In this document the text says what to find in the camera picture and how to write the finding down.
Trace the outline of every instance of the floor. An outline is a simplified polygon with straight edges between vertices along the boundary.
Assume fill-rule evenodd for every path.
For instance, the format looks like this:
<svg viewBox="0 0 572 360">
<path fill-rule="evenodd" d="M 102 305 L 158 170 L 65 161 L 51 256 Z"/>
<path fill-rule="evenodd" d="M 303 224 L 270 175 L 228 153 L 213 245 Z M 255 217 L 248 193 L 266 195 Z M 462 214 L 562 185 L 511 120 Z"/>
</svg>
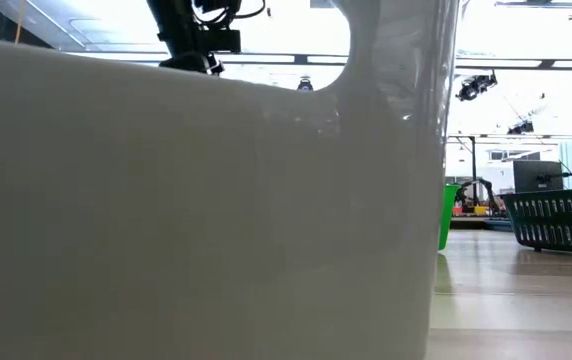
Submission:
<svg viewBox="0 0 572 360">
<path fill-rule="evenodd" d="M 572 254 L 452 230 L 438 258 L 426 359 L 572 359 Z"/>
</svg>

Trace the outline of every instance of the dark green basket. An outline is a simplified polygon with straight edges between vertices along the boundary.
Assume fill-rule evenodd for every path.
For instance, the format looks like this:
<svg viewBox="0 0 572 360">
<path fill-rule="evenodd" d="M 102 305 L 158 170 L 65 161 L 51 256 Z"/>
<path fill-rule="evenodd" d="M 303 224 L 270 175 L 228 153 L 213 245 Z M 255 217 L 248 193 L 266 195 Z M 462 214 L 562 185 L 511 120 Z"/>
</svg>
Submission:
<svg viewBox="0 0 572 360">
<path fill-rule="evenodd" d="M 572 190 L 502 195 L 523 246 L 572 252 Z"/>
</svg>

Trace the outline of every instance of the green trash can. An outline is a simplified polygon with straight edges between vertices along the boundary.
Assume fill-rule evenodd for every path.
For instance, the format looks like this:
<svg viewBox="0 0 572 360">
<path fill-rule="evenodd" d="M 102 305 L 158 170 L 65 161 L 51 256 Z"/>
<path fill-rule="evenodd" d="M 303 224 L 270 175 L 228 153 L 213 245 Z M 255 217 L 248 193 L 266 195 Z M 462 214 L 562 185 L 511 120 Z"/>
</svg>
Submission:
<svg viewBox="0 0 572 360">
<path fill-rule="evenodd" d="M 444 204 L 442 209 L 442 220 L 439 228 L 439 247 L 438 250 L 444 250 L 446 241 L 448 240 L 448 229 L 450 229 L 450 219 L 453 217 L 453 204 L 455 202 L 455 194 L 459 189 L 459 185 L 446 185 L 444 187 Z"/>
</svg>

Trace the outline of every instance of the plastic basket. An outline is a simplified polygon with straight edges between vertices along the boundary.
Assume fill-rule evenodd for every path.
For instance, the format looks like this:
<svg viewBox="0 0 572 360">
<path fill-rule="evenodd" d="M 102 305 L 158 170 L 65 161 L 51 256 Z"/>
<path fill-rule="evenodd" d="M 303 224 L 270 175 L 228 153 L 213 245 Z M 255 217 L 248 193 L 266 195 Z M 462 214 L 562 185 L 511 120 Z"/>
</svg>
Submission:
<svg viewBox="0 0 572 360">
<path fill-rule="evenodd" d="M 523 246 L 572 252 L 572 190 L 502 196 Z"/>
<path fill-rule="evenodd" d="M 446 248 L 450 220 L 453 217 L 453 203 L 455 202 L 455 194 L 458 189 L 459 185 L 446 185 L 444 187 L 444 205 L 442 209 L 441 227 L 439 228 L 438 250 L 444 250 Z"/>
</svg>

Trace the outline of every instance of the monitor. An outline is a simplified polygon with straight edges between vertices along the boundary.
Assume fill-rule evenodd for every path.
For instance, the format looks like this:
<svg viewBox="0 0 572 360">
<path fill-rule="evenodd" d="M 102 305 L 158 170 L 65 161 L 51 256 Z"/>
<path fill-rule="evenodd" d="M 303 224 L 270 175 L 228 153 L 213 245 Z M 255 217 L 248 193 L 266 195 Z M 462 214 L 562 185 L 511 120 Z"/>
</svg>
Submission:
<svg viewBox="0 0 572 360">
<path fill-rule="evenodd" d="M 562 165 L 556 161 L 513 161 L 515 193 L 564 190 Z"/>
</svg>

